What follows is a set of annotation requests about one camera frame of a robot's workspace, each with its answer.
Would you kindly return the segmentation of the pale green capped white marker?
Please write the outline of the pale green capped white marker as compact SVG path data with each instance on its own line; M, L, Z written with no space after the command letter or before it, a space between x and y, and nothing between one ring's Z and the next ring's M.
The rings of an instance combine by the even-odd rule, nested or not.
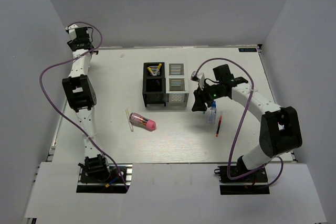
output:
M129 113L129 110L126 109L125 112L126 112L126 115L127 115L127 120L128 120L128 124L129 124L130 130L131 130L131 132L133 132L133 131L134 131L134 128L133 128L133 125L132 125L131 120L130 120L130 113Z

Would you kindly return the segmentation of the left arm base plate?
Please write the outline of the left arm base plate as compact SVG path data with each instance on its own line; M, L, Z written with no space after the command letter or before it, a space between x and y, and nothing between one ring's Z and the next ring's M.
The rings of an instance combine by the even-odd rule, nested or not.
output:
M94 178L89 176L87 172L80 169L76 193L92 193L92 194L126 194L127 189L123 183L121 176L130 187L132 179L132 164L119 165L120 172L114 165L110 165L110 171L103 175L102 178Z

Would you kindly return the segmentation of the red orange pen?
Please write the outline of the red orange pen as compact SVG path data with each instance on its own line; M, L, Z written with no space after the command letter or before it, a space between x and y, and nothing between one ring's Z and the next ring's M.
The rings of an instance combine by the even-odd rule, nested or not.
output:
M218 124L217 124L217 129L216 129L216 134L215 134L216 137L219 137L219 132L220 132L220 129L221 129L222 120L223 120L223 111L220 111Z

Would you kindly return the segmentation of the pink marker set bottle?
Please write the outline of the pink marker set bottle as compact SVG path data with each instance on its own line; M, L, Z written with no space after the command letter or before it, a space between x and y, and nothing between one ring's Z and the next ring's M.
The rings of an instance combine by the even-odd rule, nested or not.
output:
M133 125L142 127L144 129L147 129L148 131L154 131L156 129L155 121L150 120L144 116L141 116L140 114L131 113L130 120Z

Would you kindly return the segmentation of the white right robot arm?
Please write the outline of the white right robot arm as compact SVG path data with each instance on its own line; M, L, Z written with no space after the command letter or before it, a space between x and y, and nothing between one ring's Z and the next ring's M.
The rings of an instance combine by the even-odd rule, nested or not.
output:
M230 180L250 181L273 158L291 152L302 146L297 111L291 107L282 107L258 93L251 80L234 77L228 65L213 69L215 83L206 83L205 76L194 71L191 80L198 83L193 92L195 102L192 111L206 111L218 98L227 97L244 106L239 121L242 126L245 116L250 112L260 123L259 143L247 154L242 155L234 167L227 165L227 177Z

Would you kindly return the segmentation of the white slotted organizer box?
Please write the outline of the white slotted organizer box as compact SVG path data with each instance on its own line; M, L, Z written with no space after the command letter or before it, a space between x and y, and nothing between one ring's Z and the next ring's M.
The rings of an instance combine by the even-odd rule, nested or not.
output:
M188 79L184 63L168 63L166 68L166 105L186 107L188 103Z

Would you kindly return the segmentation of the black slotted organizer box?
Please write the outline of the black slotted organizer box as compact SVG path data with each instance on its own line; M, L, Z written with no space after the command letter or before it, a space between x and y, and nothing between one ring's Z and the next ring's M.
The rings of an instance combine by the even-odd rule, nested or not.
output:
M152 76L147 67L154 72L161 63L161 69L158 76ZM144 106L162 104L166 106L166 78L164 62L145 62L143 64L142 97Z

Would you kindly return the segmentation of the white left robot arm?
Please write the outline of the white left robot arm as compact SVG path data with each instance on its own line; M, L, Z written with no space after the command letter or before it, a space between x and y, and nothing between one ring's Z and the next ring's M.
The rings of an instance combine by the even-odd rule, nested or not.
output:
M95 140L97 131L94 121L94 107L97 104L97 98L88 77L92 59L91 50L94 46L88 29L89 27L78 27L76 24L66 28L66 32L70 36L70 41L67 44L75 61L69 76L62 80L62 86L68 105L74 110L79 126L84 130L85 160L79 166L84 174L104 182L110 178L111 168L108 166L104 154L95 147L97 145Z

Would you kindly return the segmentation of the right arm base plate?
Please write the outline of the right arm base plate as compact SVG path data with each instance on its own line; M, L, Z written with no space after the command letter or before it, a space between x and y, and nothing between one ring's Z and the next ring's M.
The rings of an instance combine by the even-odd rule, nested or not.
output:
M218 166L214 174L219 178L221 195L269 195L266 169L250 174L244 178L230 180L227 177L227 166Z

